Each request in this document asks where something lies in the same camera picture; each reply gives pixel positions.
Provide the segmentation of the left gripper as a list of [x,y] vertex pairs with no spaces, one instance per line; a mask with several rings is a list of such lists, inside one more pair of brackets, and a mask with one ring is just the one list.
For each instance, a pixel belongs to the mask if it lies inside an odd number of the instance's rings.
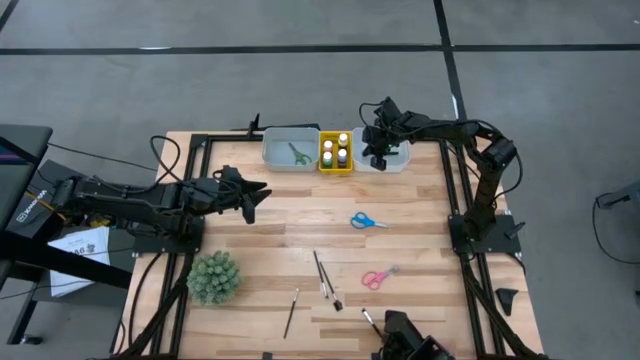
[[193,212],[222,213],[229,209],[250,210],[257,207],[272,191],[266,182],[244,180],[237,168],[224,166],[211,178],[193,181]]

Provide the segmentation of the green-handled scissors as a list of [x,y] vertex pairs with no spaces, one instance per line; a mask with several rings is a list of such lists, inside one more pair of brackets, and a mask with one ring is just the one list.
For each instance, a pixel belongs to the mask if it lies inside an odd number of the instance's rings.
[[307,165],[312,161],[312,159],[308,155],[298,151],[297,148],[292,143],[288,143],[288,146],[295,157],[296,165]]

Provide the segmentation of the blue-handled scissors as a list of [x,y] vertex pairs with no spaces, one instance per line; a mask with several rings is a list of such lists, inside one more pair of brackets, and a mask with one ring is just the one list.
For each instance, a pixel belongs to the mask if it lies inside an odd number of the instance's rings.
[[350,219],[351,226],[356,229],[366,229],[370,227],[387,228],[387,225],[371,219],[364,212],[355,213]]

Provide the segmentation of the black bristle brush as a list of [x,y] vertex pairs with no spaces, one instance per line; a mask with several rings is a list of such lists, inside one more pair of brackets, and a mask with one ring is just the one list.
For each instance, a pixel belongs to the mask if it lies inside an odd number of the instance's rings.
[[324,276],[324,279],[325,279],[325,281],[326,281],[326,284],[328,285],[329,290],[330,290],[330,293],[331,293],[331,295],[332,295],[332,298],[333,298],[333,306],[334,306],[334,308],[335,308],[335,310],[336,310],[337,312],[340,312],[340,311],[343,309],[342,302],[339,300],[338,296],[336,295],[336,293],[335,293],[335,291],[334,291],[334,288],[333,288],[333,286],[332,286],[332,284],[331,284],[331,281],[330,281],[330,279],[329,279],[329,277],[328,277],[328,274],[327,274],[327,272],[326,272],[326,270],[325,270],[325,268],[324,268],[323,263],[320,263],[320,268],[321,268],[321,271],[322,271],[322,273],[323,273],[323,276]]

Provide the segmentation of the pink-handled scissors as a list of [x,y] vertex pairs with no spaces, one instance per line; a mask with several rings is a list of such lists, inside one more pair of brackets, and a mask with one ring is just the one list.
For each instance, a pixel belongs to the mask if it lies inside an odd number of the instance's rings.
[[398,266],[392,266],[385,271],[369,271],[362,276],[361,284],[370,290],[378,290],[386,278],[394,275],[399,270]]

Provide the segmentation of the small white-tipped paintbrush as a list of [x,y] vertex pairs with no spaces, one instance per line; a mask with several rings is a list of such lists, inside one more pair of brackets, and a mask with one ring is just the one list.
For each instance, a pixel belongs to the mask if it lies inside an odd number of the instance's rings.
[[377,334],[377,336],[380,339],[384,340],[384,335],[381,333],[380,329],[378,328],[378,326],[376,325],[375,321],[371,317],[370,313],[366,310],[366,308],[362,308],[361,309],[361,313],[363,314],[363,316],[365,317],[365,319],[369,323],[369,325],[373,328],[373,330]]

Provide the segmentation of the white plastic bin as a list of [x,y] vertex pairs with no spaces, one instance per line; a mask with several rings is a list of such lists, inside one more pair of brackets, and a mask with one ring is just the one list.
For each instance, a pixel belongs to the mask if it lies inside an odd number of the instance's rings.
[[[357,172],[377,173],[378,170],[370,165],[372,156],[362,156],[362,151],[366,148],[366,144],[362,141],[363,131],[363,127],[356,127],[352,130],[354,170]],[[404,141],[399,146],[391,147],[390,149],[398,151],[399,154],[385,157],[387,162],[385,173],[400,173],[411,160],[410,143]]]

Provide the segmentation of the grey plastic bin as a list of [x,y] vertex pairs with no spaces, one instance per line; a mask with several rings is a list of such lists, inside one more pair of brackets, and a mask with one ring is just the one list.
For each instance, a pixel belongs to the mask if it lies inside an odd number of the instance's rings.
[[[268,128],[263,134],[263,162],[274,172],[313,172],[319,160],[319,135],[320,132],[312,127]],[[292,143],[312,161],[307,165],[296,165],[288,143]]]

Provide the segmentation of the yellow plastic basket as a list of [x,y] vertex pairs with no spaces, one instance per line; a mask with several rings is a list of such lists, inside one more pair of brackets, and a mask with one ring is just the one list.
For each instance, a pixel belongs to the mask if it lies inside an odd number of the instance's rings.
[[[349,136],[349,144],[348,147],[345,148],[348,152],[348,164],[346,168],[340,168],[338,166],[337,160],[337,152],[341,149],[338,145],[338,137],[341,133],[347,133]],[[333,142],[333,164],[331,168],[325,168],[322,164],[323,153],[323,143],[325,140],[330,140]],[[345,175],[353,170],[353,150],[352,150],[352,132],[351,131],[321,131],[319,135],[319,160],[318,160],[318,169],[320,172],[326,174],[336,174],[336,175]]]

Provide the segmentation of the green artificial plant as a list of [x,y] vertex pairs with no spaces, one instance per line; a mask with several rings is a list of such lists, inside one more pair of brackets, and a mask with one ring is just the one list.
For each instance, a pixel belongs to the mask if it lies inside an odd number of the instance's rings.
[[198,257],[187,276],[187,286],[194,301],[202,306],[221,305],[235,296],[242,276],[229,252]]

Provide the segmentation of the flat silver-ferrule brush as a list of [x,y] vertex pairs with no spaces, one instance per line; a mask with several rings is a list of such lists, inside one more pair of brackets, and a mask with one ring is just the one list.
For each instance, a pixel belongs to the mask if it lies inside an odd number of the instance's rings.
[[314,261],[316,263],[317,271],[318,271],[319,278],[320,278],[320,284],[321,284],[320,286],[321,286],[321,291],[322,291],[323,297],[325,299],[329,299],[329,294],[328,294],[327,286],[326,286],[326,283],[325,283],[324,274],[323,274],[323,271],[321,269],[321,263],[320,263],[320,261],[318,259],[318,255],[317,255],[316,250],[313,250],[313,256],[314,256]]

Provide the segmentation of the long thin black paintbrush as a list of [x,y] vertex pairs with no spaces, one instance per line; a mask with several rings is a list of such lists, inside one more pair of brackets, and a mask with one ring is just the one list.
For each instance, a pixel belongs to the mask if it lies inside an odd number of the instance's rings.
[[300,288],[296,288],[295,294],[294,294],[294,297],[293,297],[293,300],[292,300],[292,303],[291,303],[291,307],[290,307],[290,310],[289,310],[289,314],[288,314],[285,330],[284,330],[284,333],[283,333],[283,339],[286,339],[287,336],[288,336],[289,329],[290,329],[291,322],[292,322],[292,318],[293,318],[293,313],[295,311],[297,300],[298,300],[298,297],[299,297],[299,293],[300,293]]

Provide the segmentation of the white paper sheet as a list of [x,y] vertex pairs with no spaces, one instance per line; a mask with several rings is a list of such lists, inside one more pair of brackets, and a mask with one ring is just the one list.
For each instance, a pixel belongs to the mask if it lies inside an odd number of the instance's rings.
[[92,227],[66,234],[49,243],[50,247],[68,253],[63,257],[65,265],[49,271],[51,297],[60,298],[93,284],[92,280],[82,277],[86,265],[80,258],[111,265],[109,232],[108,227]]

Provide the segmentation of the black bulky device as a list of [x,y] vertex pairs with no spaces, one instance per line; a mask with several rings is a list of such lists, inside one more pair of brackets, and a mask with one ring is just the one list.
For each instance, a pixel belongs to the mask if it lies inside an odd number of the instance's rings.
[[371,360],[456,360],[432,336],[423,337],[405,312],[386,310],[382,347]]

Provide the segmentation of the black monitor stand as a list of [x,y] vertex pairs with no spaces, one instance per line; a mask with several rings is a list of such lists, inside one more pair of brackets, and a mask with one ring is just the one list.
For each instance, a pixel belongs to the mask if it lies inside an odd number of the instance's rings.
[[[52,270],[65,265],[63,260],[68,253],[50,247],[44,242],[22,237],[7,232],[0,238],[0,291],[8,278],[21,279],[33,283],[26,293],[26,300],[13,325],[8,345],[20,344],[25,335],[29,321],[38,301],[33,298],[42,274],[45,270]],[[131,280],[131,273],[113,266],[106,266],[90,260],[80,258],[86,265],[82,277],[94,282],[102,283],[122,289],[127,289]]]

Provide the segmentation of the black cardboard box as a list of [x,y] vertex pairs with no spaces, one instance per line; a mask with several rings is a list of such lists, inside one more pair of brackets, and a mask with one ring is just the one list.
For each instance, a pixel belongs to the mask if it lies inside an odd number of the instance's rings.
[[52,160],[47,160],[33,176],[27,190],[33,197],[22,196],[13,213],[7,230],[26,238],[45,243],[62,243],[63,238],[78,238],[86,243],[104,243],[101,230],[88,227],[66,227],[62,219],[55,215],[43,202],[51,203],[59,182],[69,177],[83,177],[83,174]]

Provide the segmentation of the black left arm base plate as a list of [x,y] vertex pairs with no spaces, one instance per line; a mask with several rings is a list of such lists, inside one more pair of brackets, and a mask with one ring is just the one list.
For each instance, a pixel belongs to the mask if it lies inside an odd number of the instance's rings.
[[201,248],[205,228],[203,216],[171,217],[165,224],[142,224],[128,233],[134,237],[135,253],[196,253]]

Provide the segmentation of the black aluminium table frame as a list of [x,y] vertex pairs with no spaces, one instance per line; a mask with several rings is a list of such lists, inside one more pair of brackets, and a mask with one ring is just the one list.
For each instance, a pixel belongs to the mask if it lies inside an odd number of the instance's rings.
[[[528,299],[516,317],[497,310],[489,270],[504,285],[522,285],[507,253],[457,254],[448,220],[472,205],[480,174],[466,150],[443,140],[417,141],[400,173],[345,175],[270,171],[262,144],[235,132],[180,132],[163,150],[177,157],[183,178],[208,176],[232,161],[239,171],[272,191],[256,210],[254,224],[229,211],[205,217],[196,257],[229,252],[242,282],[221,305],[202,306],[185,279],[189,255],[141,255],[135,262],[120,338],[127,358],[367,359],[381,339],[385,311],[405,312],[423,337],[437,338],[460,359],[537,359],[542,352]],[[350,219],[364,212],[387,228],[363,230]],[[323,297],[316,250],[343,309],[337,312],[327,286]],[[400,270],[378,290],[361,284],[369,271]],[[299,297],[283,339],[296,288]]]

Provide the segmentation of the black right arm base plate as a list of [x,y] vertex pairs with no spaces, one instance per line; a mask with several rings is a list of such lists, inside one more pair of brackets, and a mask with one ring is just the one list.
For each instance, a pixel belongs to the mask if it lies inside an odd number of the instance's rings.
[[497,215],[496,223],[480,239],[467,235],[463,215],[450,216],[448,225],[452,248],[457,254],[516,254],[521,252],[518,232],[525,223],[516,224],[511,215]]

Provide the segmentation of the black plastic bracket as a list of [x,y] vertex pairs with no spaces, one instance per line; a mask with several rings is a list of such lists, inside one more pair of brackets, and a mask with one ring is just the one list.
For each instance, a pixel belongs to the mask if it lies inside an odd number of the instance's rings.
[[498,301],[506,316],[512,315],[513,303],[515,296],[519,293],[517,289],[498,288],[495,290]]

